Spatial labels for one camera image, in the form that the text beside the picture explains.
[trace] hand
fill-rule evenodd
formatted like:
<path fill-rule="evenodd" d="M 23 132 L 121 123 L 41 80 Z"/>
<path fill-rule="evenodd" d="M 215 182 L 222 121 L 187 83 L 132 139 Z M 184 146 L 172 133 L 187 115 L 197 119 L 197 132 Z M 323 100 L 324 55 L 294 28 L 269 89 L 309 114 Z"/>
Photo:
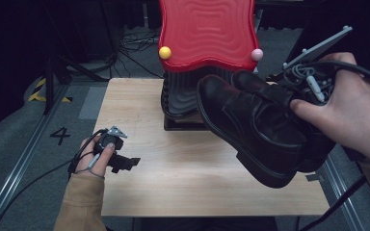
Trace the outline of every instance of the hand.
<path fill-rule="evenodd" d="M 322 60 L 357 64 L 351 53 L 330 54 Z M 359 74 L 339 70 L 335 76 L 334 91 L 325 106 L 293 100 L 290 108 L 332 140 L 370 159 L 370 83 Z"/>
<path fill-rule="evenodd" d="M 87 147 L 83 150 L 81 157 L 83 157 L 76 168 L 76 174 L 81 175 L 90 175 L 90 176 L 97 176 L 103 178 L 106 173 L 106 166 L 109 162 L 110 158 L 115 151 L 115 146 L 113 143 L 109 143 L 103 150 L 102 154 L 98 158 L 97 162 L 94 164 L 92 169 L 88 169 L 89 163 L 94 158 L 96 153 L 93 153 L 94 145 L 100 139 L 99 136 L 92 139 L 92 141 L 87 145 Z M 86 143 L 87 139 L 82 141 L 80 147 L 82 147 Z"/>

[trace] black leather shoe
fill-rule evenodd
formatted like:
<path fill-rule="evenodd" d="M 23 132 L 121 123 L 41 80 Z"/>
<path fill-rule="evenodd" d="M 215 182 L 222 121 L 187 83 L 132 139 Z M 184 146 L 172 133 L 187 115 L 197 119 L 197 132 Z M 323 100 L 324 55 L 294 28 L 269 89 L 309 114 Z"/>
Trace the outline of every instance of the black leather shoe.
<path fill-rule="evenodd" d="M 265 88 L 267 83 L 262 81 L 258 76 L 246 70 L 236 71 L 231 77 L 230 83 L 238 90 L 255 92 Z M 289 109 L 291 100 L 285 101 L 286 110 Z M 329 153 L 335 146 L 335 142 L 326 137 L 320 130 L 302 119 L 296 118 L 302 125 L 303 132 L 307 138 L 308 144 L 304 151 L 305 156 L 300 164 L 298 171 L 312 172 L 320 168 L 329 156 Z"/>
<path fill-rule="evenodd" d="M 206 127 L 238 151 L 236 157 L 254 178 L 282 188 L 303 161 L 307 139 L 282 107 L 292 92 L 260 81 L 261 90 L 249 93 L 216 75 L 205 76 L 198 82 L 198 109 Z"/>

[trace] yellow ball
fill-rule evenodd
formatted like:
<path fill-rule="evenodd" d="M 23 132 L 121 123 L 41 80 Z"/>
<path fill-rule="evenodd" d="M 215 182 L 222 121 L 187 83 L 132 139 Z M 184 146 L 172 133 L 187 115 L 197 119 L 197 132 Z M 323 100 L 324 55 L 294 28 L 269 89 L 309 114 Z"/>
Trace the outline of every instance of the yellow ball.
<path fill-rule="evenodd" d="M 169 59 L 170 56 L 171 56 L 171 53 L 172 52 L 171 52 L 171 50 L 168 46 L 163 46 L 159 50 L 159 55 L 160 55 L 161 59 L 163 59 L 163 60 Z"/>

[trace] pink ball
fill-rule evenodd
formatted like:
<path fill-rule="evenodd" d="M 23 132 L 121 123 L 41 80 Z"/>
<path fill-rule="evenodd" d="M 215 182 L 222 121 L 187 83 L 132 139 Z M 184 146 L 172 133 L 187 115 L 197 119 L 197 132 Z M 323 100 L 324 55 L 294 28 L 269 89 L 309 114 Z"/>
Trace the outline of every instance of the pink ball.
<path fill-rule="evenodd" d="M 251 58 L 257 62 L 260 61 L 263 58 L 263 51 L 261 49 L 254 49 L 251 52 Z"/>

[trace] light wooden tabletop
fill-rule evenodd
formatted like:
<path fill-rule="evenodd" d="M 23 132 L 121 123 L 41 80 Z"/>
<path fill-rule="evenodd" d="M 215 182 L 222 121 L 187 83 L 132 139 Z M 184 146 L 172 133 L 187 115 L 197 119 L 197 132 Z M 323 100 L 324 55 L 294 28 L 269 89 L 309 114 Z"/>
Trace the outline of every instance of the light wooden tabletop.
<path fill-rule="evenodd" d="M 263 186 L 210 131 L 165 131 L 163 80 L 113 79 L 94 131 L 117 125 L 128 135 L 120 155 L 141 158 L 131 171 L 108 168 L 103 216 L 211 217 L 322 215 L 318 181 L 298 173 L 282 189 Z"/>

